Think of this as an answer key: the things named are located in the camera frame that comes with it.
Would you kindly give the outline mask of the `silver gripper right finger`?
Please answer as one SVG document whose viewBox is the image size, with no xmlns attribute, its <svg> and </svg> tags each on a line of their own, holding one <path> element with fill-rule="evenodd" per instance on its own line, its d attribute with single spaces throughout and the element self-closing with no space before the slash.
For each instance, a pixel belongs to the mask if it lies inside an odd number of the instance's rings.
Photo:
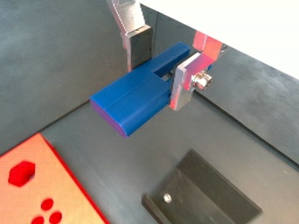
<svg viewBox="0 0 299 224">
<path fill-rule="evenodd" d="M 222 42 L 196 31 L 192 47 L 198 52 L 175 68 L 170 100 L 170 107 L 175 111 L 188 103 L 196 88 L 199 90 L 208 88 L 212 77 L 207 74 L 207 69 L 219 57 Z"/>
</svg>

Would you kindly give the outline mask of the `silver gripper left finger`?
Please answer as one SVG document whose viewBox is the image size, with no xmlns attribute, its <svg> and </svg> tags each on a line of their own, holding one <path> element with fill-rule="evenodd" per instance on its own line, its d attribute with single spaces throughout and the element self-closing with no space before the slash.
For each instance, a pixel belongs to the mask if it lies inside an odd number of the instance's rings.
<svg viewBox="0 0 299 224">
<path fill-rule="evenodd" d="M 123 39 L 127 70 L 134 70 L 152 58 L 152 27 L 146 24 L 136 0 L 107 0 Z"/>
</svg>

